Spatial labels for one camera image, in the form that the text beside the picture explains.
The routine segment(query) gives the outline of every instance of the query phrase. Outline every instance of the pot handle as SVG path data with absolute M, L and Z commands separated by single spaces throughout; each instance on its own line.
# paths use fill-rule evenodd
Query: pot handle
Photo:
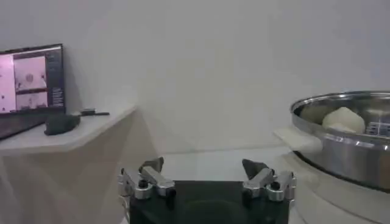
M 275 130 L 274 134 L 293 151 L 319 152 L 322 150 L 322 141 L 319 138 L 309 135 L 295 126 Z

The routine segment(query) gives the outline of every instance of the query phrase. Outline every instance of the stainless steel pot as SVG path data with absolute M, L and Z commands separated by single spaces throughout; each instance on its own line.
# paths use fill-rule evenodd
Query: stainless steel pot
M 347 107 L 366 123 L 364 134 L 324 128 L 323 118 Z M 294 127 L 277 130 L 307 163 L 333 176 L 390 193 L 390 92 L 360 91 L 311 97 L 291 105 Z

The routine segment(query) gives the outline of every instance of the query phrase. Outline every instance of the shelf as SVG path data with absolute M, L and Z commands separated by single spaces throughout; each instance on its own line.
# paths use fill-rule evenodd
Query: shelf
M 81 122 L 73 131 L 56 136 L 46 136 L 45 125 L 22 132 L 14 137 L 0 141 L 0 156 L 25 155 L 32 153 L 68 152 L 90 142 L 101 133 L 130 115 L 134 104 L 97 110 L 110 112 L 109 116 L 81 117 Z

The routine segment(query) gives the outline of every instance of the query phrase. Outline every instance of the monitor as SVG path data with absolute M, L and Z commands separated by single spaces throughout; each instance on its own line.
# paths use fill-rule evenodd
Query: monitor
M 65 112 L 62 44 L 0 52 L 0 114 Z

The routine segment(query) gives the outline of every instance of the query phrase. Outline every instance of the white dough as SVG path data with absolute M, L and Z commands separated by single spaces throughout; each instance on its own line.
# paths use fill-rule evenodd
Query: white dough
M 366 129 L 363 118 L 346 107 L 341 107 L 326 115 L 322 126 L 358 134 L 364 133 Z

